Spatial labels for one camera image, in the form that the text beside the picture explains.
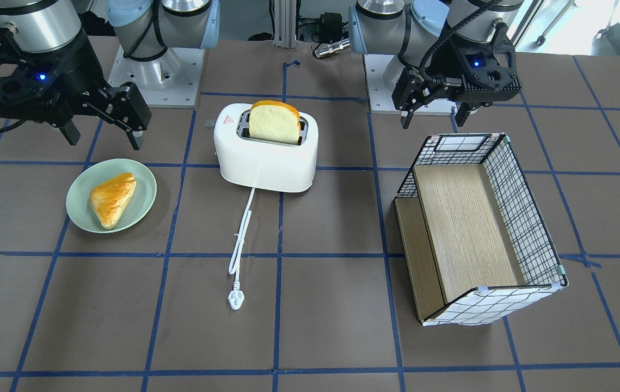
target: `bread slice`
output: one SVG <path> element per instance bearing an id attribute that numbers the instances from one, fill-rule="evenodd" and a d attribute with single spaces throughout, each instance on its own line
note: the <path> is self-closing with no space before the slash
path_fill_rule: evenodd
<path id="1" fill-rule="evenodd" d="M 260 100 L 249 113 L 249 137 L 297 145 L 300 141 L 300 113 L 291 105 Z"/>
<path id="2" fill-rule="evenodd" d="M 105 229 L 116 227 L 133 197 L 136 183 L 133 173 L 121 173 L 91 191 L 91 207 Z"/>

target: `white mounting plate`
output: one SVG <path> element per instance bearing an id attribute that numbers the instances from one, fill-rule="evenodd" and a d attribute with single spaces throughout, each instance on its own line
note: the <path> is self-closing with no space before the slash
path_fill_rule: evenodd
<path id="1" fill-rule="evenodd" d="M 370 112 L 380 114 L 400 114 L 392 103 L 392 90 L 394 84 L 387 85 L 382 78 L 387 64 L 394 57 L 391 54 L 366 54 L 365 59 L 365 81 L 367 82 L 367 92 L 370 97 Z M 451 110 L 457 111 L 454 102 L 447 99 L 436 99 L 427 106 L 422 106 L 416 112 L 417 116 L 450 116 Z"/>
<path id="2" fill-rule="evenodd" d="M 173 86 L 164 90 L 144 90 L 140 86 L 138 88 L 148 107 L 195 109 L 205 50 L 187 47 L 173 47 L 172 49 L 180 57 L 183 66 L 186 68 L 183 82 L 173 84 Z M 131 81 L 128 77 L 126 62 L 124 61 L 124 50 L 119 46 L 107 82 L 113 87 L 118 87 L 125 82 Z"/>

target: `light green plate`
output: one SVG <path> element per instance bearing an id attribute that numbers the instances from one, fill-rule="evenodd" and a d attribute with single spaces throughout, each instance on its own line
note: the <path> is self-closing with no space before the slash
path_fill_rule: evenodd
<path id="1" fill-rule="evenodd" d="M 95 186 L 121 173 L 131 172 L 136 177 L 136 190 L 119 224 L 111 230 L 103 228 L 90 205 L 90 192 Z M 157 183 L 152 171 L 131 159 L 109 159 L 83 171 L 73 181 L 65 199 L 70 220 L 79 228 L 93 233 L 114 233 L 128 229 L 143 219 L 155 202 Z"/>

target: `silver cable connector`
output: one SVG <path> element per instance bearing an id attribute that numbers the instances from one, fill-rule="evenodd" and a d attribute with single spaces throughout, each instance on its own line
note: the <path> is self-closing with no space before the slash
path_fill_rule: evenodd
<path id="1" fill-rule="evenodd" d="M 315 57 L 317 57 L 317 59 L 323 59 L 324 57 L 328 57 L 334 53 L 341 52 L 342 50 L 348 49 L 350 47 L 351 41 L 349 41 L 349 38 L 344 38 L 339 42 L 329 44 L 325 47 L 317 48 L 315 50 Z"/>

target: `wooden panel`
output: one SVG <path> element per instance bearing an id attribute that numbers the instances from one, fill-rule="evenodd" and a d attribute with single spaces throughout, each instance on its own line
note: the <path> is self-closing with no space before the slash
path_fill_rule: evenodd
<path id="1" fill-rule="evenodd" d="M 397 218 L 402 231 L 404 253 L 416 301 L 416 314 L 425 320 L 445 305 L 438 281 L 431 243 L 428 239 L 419 199 L 395 199 Z"/>
<path id="2" fill-rule="evenodd" d="M 484 166 L 429 164 L 414 175 L 446 302 L 473 287 L 523 285 Z"/>

